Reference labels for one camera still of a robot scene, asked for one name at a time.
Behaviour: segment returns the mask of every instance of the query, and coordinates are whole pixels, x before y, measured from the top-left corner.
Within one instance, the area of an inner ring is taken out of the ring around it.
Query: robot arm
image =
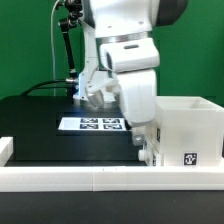
[[[99,93],[102,86],[112,85],[115,99],[129,125],[146,125],[155,116],[156,75],[152,68],[160,63],[150,35],[152,27],[174,23],[185,10],[188,0],[82,2],[84,15],[88,15],[87,21],[94,26],[96,41],[100,43],[100,62],[112,74],[103,84],[90,80],[87,95],[92,96]]]

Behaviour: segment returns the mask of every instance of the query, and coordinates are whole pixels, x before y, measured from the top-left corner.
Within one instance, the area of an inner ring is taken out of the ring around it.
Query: white box
[[[224,108],[201,97],[157,97],[146,138],[164,166],[217,166],[221,162]]]

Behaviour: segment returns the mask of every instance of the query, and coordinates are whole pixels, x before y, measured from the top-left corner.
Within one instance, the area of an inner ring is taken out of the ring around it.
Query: white border
[[[13,152],[12,142],[0,139],[1,166]],[[0,168],[0,192],[146,190],[224,190],[224,167]]]

